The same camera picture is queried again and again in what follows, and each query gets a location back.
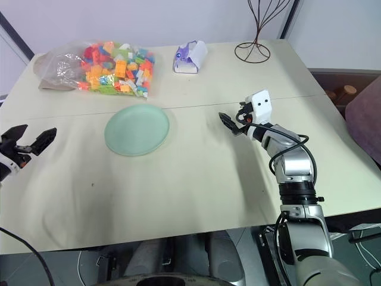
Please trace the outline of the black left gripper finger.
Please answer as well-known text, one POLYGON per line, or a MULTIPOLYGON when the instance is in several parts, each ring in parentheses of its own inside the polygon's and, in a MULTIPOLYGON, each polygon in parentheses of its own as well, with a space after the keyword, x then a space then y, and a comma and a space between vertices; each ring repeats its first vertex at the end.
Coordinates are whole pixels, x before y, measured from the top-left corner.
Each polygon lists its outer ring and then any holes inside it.
POLYGON ((18 125, 9 128, 5 133, 1 135, 2 147, 14 147, 17 141, 23 136, 28 125, 18 125))
POLYGON ((56 128, 43 131, 30 146, 32 149, 32 154, 39 156, 54 141, 56 135, 56 128))

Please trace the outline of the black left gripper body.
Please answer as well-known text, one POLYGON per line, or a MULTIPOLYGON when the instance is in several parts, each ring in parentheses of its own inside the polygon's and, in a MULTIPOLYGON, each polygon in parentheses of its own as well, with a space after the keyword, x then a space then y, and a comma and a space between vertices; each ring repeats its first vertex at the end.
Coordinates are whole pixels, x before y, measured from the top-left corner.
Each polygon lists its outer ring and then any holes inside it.
POLYGON ((22 169, 31 160, 29 154, 32 153, 30 146, 16 145, 14 147, 1 146, 1 168, 22 169))

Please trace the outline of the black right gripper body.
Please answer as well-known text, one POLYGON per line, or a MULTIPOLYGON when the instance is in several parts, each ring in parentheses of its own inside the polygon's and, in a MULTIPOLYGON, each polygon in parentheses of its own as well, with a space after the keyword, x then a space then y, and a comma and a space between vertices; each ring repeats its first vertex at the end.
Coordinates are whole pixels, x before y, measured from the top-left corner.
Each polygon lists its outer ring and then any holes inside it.
POLYGON ((254 133, 254 128, 251 126, 253 121, 252 113, 244 113, 239 111, 236 115, 236 121, 242 126, 238 129, 236 136, 244 134, 246 136, 252 136, 254 133))

